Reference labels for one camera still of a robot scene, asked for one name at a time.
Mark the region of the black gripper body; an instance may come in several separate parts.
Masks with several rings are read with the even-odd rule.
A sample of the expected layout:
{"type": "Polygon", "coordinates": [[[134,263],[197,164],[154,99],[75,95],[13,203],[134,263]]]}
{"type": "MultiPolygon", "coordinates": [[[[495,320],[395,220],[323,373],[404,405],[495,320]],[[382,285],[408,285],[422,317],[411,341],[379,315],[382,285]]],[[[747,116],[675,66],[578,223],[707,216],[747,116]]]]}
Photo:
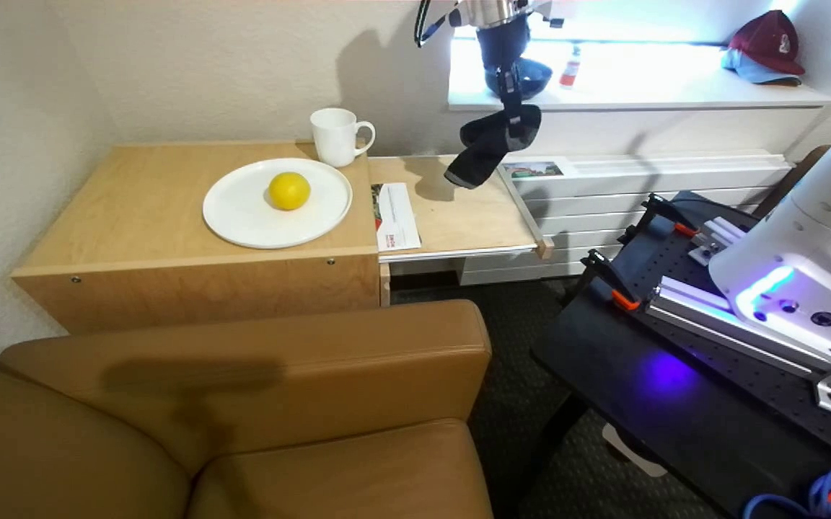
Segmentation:
{"type": "Polygon", "coordinates": [[[523,51],[532,40],[526,17],[515,17],[503,27],[480,28],[483,69],[492,93],[506,108],[523,103],[523,51]]]}

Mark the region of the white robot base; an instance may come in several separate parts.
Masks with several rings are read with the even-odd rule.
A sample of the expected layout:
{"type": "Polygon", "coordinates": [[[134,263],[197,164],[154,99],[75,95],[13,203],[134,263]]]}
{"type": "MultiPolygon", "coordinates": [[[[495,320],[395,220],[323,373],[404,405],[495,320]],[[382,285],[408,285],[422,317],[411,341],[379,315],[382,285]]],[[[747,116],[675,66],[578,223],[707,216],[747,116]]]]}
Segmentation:
{"type": "Polygon", "coordinates": [[[831,148],[736,246],[710,260],[734,311],[831,354],[831,148]]]}

